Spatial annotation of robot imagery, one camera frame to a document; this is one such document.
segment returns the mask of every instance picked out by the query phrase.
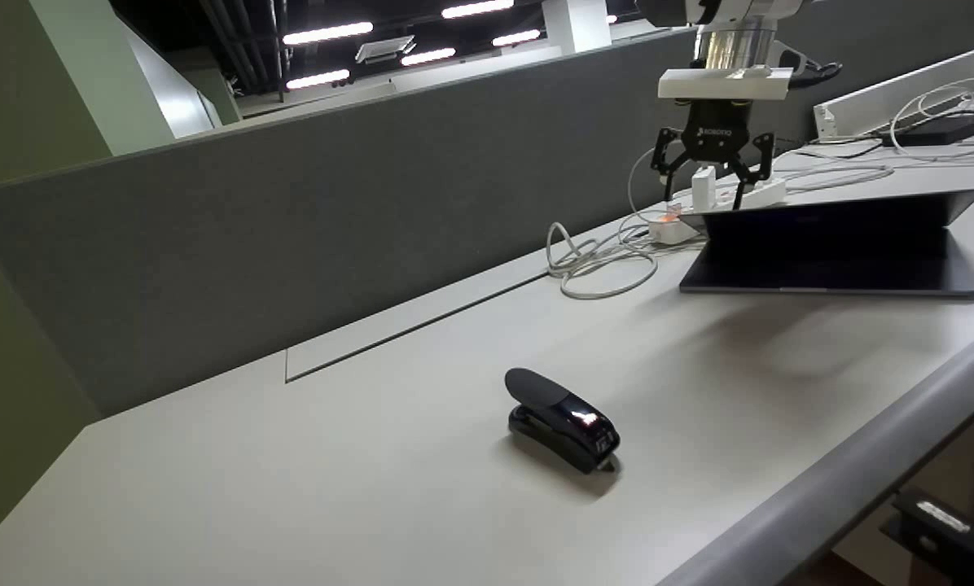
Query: cubicle divider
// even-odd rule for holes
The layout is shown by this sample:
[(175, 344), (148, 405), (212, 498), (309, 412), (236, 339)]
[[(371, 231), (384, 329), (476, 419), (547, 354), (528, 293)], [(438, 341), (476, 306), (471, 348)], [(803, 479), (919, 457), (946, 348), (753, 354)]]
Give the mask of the cubicle divider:
[[(974, 0), (832, 0), (785, 39), (847, 66), (757, 109), (800, 144), (814, 102), (974, 47)], [(621, 215), (687, 56), (656, 36), (6, 186), (0, 263), (116, 412)]]

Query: ceiling light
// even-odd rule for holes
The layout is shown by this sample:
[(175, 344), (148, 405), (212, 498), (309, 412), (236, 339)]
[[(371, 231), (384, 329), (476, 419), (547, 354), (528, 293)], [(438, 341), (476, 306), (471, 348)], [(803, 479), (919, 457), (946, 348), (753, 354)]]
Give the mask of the ceiling light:
[(520, 30), (520, 33), (496, 36), (492, 45), (519, 45), (519, 43), (532, 43), (540, 36), (543, 36), (540, 30)]
[(314, 88), (314, 84), (337, 84), (337, 82), (344, 82), (344, 77), (351, 77), (350, 68), (333, 68), (333, 71), (320, 71), (320, 74), (309, 74), (309, 77), (291, 77), (285, 88), (300, 92), (300, 88)]
[(350, 39), (350, 36), (369, 36), (369, 33), (373, 33), (373, 23), (360, 18), (360, 23), (344, 23), (344, 24), (291, 33), (291, 36), (282, 36), (282, 45), (309, 45), (309, 43), (329, 43), (329, 39)]
[(459, 2), (459, 5), (447, 5), (442, 18), (466, 18), (466, 15), (498, 11), (498, 8), (512, 8), (512, 5), (516, 5), (516, 0)]
[(413, 56), (403, 56), (401, 66), (409, 68), (409, 66), (422, 66), (422, 60), (442, 60), (442, 59), (448, 59), (448, 56), (455, 56), (452, 45), (447, 45), (447, 47), (433, 47), (433, 52), (413, 52)]

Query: ceiling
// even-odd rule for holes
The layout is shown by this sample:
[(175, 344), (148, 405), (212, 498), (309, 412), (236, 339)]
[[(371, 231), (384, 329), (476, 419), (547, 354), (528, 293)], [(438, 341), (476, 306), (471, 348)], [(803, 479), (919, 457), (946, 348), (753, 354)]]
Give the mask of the ceiling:
[[(242, 95), (282, 95), (291, 77), (326, 68), (351, 68), (369, 77), (401, 68), (355, 66), (369, 39), (413, 36), (418, 47), (452, 45), (455, 56), (496, 52), (492, 39), (516, 30), (543, 30), (540, 0), (516, 0), (516, 8), (442, 18), (442, 5), (466, 0), (112, 0), (120, 18), (165, 59), (185, 47), (212, 47)], [(606, 0), (618, 18), (638, 15), (636, 0)], [(371, 18), (373, 33), (291, 47), (285, 33)]]

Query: black stapler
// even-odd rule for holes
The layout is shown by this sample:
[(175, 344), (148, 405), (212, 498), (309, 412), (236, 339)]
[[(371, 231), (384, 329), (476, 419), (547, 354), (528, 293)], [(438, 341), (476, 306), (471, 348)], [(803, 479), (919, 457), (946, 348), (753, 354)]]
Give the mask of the black stapler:
[(524, 368), (512, 368), (505, 383), (519, 399), (509, 415), (512, 432), (543, 441), (584, 476), (613, 463), (618, 432), (593, 403)]

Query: desk surface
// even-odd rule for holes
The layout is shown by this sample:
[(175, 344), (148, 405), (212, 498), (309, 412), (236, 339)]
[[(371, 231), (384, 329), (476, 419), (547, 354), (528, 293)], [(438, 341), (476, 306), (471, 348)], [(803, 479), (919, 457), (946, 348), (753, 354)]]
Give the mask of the desk surface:
[[(895, 164), (838, 199), (974, 187)], [(974, 208), (955, 233), (974, 263)], [(682, 297), (695, 252), (609, 302), (532, 252), (94, 424), (2, 519), (0, 586), (772, 582), (974, 415), (974, 302)], [(505, 432), (516, 363), (615, 419), (618, 476)]]

